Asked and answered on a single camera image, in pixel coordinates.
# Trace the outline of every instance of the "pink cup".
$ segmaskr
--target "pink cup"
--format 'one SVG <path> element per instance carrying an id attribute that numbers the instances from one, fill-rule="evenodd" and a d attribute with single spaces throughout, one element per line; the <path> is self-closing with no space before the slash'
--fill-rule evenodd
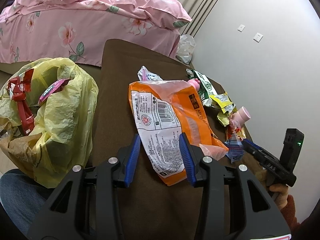
<path id="1" fill-rule="evenodd" d="M 238 121 L 241 127 L 244 125 L 246 121 L 248 121 L 251 118 L 249 112 L 244 107 L 241 107 L 237 112 L 235 112 L 231 119 Z"/>

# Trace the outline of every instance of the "person's leg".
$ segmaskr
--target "person's leg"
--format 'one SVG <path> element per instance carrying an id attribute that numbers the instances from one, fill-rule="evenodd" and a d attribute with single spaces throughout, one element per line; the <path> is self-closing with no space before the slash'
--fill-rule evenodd
<path id="1" fill-rule="evenodd" d="M 16 227 L 26 236 L 28 229 L 53 189 L 47 189 L 18 169 L 0 178 L 0 201 Z"/>

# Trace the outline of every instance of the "pink plastic toy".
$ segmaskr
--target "pink plastic toy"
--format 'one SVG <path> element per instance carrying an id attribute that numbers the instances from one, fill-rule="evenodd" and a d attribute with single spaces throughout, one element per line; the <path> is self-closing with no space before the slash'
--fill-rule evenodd
<path id="1" fill-rule="evenodd" d="M 231 119 L 238 121 L 240 126 L 242 127 L 246 121 L 251 118 L 249 112 L 244 107 L 241 107 L 237 112 L 235 112 Z"/>
<path id="2" fill-rule="evenodd" d="M 193 78 L 187 81 L 191 86 L 193 86 L 196 91 L 199 91 L 200 89 L 200 80 L 198 80 L 197 78 Z"/>

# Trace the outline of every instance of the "barcode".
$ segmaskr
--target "barcode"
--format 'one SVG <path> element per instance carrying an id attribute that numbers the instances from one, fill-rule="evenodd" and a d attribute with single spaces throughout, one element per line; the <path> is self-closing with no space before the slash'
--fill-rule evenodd
<path id="1" fill-rule="evenodd" d="M 168 103 L 158 101 L 158 114 L 161 122 L 173 122 L 171 108 Z"/>

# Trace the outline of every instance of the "pink snack wrapper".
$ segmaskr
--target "pink snack wrapper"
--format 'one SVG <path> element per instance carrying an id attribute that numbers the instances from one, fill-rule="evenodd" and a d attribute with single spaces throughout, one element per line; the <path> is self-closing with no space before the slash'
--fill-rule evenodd
<path id="1" fill-rule="evenodd" d="M 228 153 L 224 148 L 215 145 L 199 144 L 199 147 L 201 148 L 204 156 L 210 156 L 216 161 L 220 160 Z"/>
<path id="2" fill-rule="evenodd" d="M 54 82 L 52 85 L 50 85 L 44 92 L 43 94 L 40 96 L 39 101 L 38 101 L 38 105 L 42 105 L 43 102 L 49 97 L 49 95 L 56 93 L 56 92 L 60 92 L 63 90 L 64 86 L 67 85 L 70 81 L 69 79 L 60 79 L 57 80 L 56 82 Z"/>

